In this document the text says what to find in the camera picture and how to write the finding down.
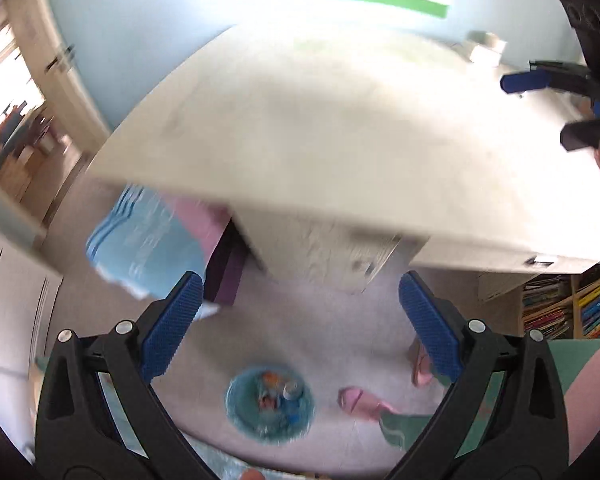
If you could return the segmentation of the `blue pink cloth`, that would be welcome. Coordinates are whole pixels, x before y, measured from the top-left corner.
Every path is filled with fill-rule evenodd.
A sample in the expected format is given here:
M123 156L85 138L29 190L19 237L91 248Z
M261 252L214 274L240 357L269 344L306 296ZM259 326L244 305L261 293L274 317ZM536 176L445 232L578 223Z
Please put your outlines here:
M162 299L185 272L206 276L229 221L223 207L128 185L88 238L86 256L135 299Z

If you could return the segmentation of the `bookshelf with books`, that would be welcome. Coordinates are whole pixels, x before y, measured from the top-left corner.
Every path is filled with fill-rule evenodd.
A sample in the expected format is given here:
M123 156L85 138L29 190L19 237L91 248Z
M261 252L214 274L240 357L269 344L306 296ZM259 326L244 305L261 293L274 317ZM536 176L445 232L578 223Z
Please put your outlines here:
M546 339L600 339L600 263L583 274L542 274L521 289L521 328Z

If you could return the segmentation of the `white door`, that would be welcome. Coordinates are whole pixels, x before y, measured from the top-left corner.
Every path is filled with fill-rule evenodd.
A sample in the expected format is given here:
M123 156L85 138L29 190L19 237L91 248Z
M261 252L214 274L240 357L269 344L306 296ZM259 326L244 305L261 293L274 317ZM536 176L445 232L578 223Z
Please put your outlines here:
M0 426L33 456L30 371L44 356L62 275L0 233Z

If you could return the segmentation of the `beige wooden desk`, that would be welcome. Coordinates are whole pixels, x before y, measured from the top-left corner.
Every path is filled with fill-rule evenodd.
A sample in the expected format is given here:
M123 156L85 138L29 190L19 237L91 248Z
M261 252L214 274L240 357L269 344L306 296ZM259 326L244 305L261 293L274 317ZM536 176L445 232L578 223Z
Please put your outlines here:
M222 32L155 86L91 173L219 203L273 273L302 221L417 238L419 266L580 273L600 263L600 174L550 90L413 35Z

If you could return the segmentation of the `teal lined trash bin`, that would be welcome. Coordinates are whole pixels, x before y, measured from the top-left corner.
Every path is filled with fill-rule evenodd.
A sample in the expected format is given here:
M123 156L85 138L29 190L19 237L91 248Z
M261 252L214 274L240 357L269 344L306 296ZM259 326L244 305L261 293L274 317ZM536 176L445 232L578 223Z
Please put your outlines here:
M274 370L285 378L282 391L268 390L261 373ZM282 366L252 366L227 387L224 408L228 420L244 436L266 445L283 445L304 437L314 421L315 401L308 383Z

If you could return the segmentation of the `purple storage ottoman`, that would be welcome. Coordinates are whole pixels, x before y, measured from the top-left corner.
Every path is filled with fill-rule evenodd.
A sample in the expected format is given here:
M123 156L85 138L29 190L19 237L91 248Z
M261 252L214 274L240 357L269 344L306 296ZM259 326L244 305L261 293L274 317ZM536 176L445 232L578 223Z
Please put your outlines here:
M228 222L209 259L204 278L204 300L231 307L237 297L250 249L233 221Z

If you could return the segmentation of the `white paper cup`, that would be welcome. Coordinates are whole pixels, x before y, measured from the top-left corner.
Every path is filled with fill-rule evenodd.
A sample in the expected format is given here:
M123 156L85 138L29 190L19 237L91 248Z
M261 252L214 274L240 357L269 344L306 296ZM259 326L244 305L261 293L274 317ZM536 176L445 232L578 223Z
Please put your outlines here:
M465 48L471 63L498 66L507 42L493 32L473 30L467 35Z

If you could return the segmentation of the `pink slipper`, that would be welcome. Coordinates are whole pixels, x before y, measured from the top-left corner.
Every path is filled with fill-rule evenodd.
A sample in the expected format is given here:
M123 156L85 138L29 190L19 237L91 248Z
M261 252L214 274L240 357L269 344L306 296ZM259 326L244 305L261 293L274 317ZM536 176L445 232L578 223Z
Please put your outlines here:
M412 383L416 388L424 388L434 379L432 374L432 365L430 357L422 345L422 342L416 338L410 348L410 360L412 363Z
M379 422L386 413L396 410L378 396L358 387L346 387L338 391L338 405L347 415L361 420Z

